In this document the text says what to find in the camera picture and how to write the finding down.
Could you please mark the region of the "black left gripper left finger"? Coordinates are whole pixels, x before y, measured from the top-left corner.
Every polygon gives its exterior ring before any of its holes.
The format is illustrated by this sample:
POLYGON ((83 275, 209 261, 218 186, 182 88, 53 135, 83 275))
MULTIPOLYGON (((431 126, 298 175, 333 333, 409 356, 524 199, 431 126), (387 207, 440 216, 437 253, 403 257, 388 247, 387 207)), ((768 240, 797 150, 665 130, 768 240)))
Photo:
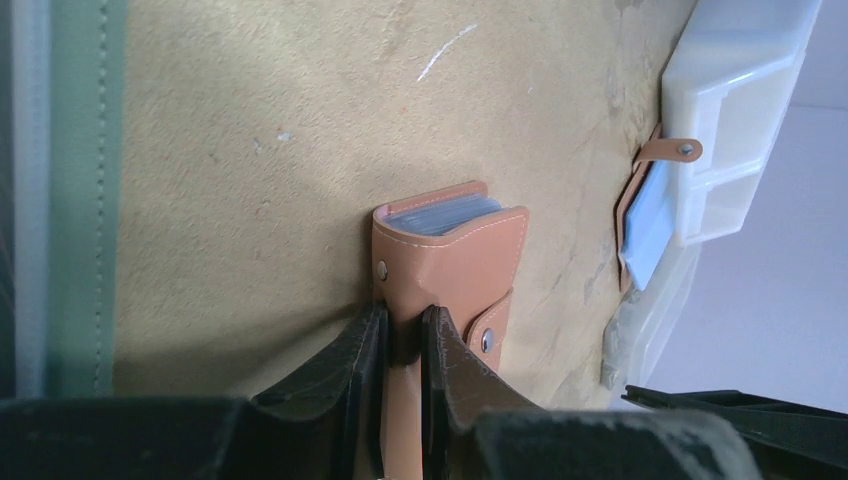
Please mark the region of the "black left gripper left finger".
POLYGON ((253 402, 281 426, 259 459, 274 479, 380 479, 388 310, 367 304, 326 347, 253 402))

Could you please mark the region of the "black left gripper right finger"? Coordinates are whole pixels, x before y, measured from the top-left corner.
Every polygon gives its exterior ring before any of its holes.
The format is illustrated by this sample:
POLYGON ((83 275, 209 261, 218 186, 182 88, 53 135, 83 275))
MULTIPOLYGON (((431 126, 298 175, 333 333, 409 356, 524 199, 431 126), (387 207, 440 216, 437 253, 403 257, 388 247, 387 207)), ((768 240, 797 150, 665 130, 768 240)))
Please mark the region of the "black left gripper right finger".
POLYGON ((426 479, 506 479, 494 433, 477 421, 541 407, 506 383, 473 353, 449 309, 421 316, 422 458, 426 479))

